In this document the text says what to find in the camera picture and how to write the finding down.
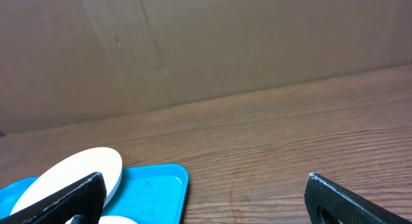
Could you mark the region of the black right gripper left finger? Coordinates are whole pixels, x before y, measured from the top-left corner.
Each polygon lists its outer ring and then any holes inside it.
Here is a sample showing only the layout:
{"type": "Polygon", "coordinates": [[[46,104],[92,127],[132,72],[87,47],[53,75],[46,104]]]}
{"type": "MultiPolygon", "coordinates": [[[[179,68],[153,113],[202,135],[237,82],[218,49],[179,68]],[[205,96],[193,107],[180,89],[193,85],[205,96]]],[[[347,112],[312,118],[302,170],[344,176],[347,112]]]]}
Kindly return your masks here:
{"type": "Polygon", "coordinates": [[[106,200],[102,173],[91,173],[1,220],[1,224],[98,224],[106,200]]]}

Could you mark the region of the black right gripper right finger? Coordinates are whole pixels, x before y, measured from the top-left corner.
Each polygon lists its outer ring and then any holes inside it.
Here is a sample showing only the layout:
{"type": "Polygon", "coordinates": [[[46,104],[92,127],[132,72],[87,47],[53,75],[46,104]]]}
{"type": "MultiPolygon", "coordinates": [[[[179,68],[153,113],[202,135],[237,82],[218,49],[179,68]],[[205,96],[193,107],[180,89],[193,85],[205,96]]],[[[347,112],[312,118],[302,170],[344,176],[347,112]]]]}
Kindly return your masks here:
{"type": "Polygon", "coordinates": [[[308,175],[304,203],[313,224],[411,224],[317,173],[308,175]]]}

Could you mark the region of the light blue plate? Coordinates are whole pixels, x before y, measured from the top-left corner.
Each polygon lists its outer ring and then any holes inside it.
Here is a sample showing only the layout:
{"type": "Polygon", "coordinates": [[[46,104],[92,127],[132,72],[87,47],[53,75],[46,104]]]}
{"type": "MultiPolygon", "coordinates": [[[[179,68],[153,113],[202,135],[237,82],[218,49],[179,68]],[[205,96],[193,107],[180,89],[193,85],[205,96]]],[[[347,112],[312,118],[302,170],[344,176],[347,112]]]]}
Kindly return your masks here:
{"type": "MultiPolygon", "coordinates": [[[[88,224],[88,221],[82,221],[80,216],[75,216],[72,219],[68,220],[65,224],[88,224]]],[[[101,216],[98,224],[137,224],[137,222],[123,217],[123,216],[101,216]]]]}

